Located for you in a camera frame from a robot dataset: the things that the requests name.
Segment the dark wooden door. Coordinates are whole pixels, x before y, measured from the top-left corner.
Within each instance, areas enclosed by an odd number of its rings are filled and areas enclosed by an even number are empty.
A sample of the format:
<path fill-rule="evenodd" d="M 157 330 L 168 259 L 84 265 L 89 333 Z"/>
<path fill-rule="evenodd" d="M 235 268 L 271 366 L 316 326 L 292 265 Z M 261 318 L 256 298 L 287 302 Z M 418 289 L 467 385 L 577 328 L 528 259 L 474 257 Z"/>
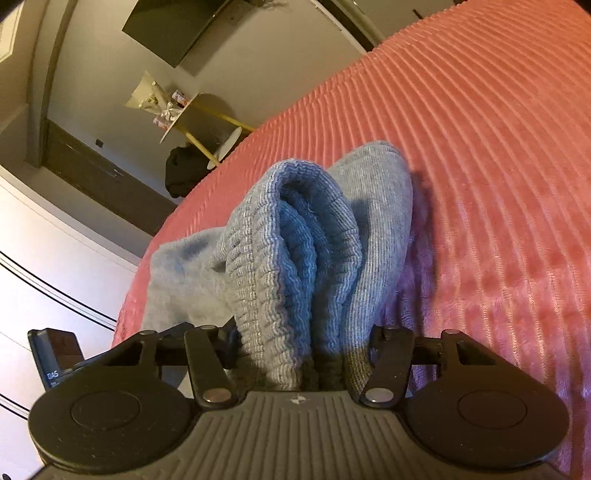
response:
<path fill-rule="evenodd" d="M 43 165 L 62 180 L 149 235 L 176 209 L 146 186 L 54 122 L 46 123 Z"/>

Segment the black bag on floor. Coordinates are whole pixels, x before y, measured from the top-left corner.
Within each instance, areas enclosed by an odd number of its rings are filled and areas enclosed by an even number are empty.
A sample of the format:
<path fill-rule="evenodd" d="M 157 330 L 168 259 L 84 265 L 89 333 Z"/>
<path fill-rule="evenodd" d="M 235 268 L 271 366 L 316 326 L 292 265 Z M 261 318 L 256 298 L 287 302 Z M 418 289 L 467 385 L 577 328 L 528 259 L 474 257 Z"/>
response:
<path fill-rule="evenodd" d="M 192 144 L 172 149 L 165 164 L 165 189 L 173 198 L 185 198 L 211 170 L 209 160 Z"/>

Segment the yellow side table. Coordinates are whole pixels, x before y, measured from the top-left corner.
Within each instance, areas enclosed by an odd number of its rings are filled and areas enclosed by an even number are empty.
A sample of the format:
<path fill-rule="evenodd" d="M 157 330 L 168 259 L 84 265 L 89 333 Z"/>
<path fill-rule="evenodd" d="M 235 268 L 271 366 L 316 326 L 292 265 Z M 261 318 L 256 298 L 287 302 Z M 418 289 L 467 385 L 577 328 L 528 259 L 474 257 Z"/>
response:
<path fill-rule="evenodd" d="M 205 105 L 198 97 L 199 94 L 189 97 L 175 90 L 163 111 L 153 118 L 153 123 L 163 131 L 159 143 L 172 131 L 178 131 L 204 155 L 207 169 L 213 170 L 221 166 L 242 137 L 256 128 Z"/>

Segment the white bouquet on table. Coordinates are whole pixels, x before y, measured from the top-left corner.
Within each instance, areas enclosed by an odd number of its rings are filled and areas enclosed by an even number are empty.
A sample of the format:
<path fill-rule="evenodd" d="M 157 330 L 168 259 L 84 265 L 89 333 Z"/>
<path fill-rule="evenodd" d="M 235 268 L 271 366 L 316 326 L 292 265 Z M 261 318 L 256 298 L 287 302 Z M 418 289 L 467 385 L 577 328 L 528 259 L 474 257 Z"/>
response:
<path fill-rule="evenodd" d="M 125 107 L 147 112 L 153 116 L 153 123 L 162 130 L 168 130 L 178 120 L 189 99 L 179 90 L 167 93 L 160 84 L 145 71 L 133 90 Z"/>

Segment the pink ribbed bedspread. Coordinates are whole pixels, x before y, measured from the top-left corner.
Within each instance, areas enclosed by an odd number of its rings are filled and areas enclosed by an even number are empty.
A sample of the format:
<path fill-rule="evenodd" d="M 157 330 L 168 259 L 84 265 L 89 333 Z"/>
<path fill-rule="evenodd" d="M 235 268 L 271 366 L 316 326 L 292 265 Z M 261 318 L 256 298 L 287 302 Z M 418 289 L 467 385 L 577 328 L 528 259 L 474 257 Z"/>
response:
<path fill-rule="evenodd" d="M 590 13 L 469 1 L 405 28 L 271 119 L 198 184 L 143 257 L 224 226 L 274 164 L 329 169 L 384 141 L 413 184 L 404 268 L 374 326 L 440 339 L 437 365 L 370 366 L 362 391 L 242 391 L 204 330 L 174 379 L 197 407 L 130 479 L 586 479 L 590 475 Z"/>

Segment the wall mounted black television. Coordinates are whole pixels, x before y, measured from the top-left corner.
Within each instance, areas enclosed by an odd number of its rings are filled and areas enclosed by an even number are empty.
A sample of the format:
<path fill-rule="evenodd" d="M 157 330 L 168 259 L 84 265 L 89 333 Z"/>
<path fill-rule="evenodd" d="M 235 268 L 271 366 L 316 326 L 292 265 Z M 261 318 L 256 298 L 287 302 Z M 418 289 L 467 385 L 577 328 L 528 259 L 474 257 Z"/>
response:
<path fill-rule="evenodd" d="M 176 67 L 231 1 L 140 0 L 122 32 Z"/>

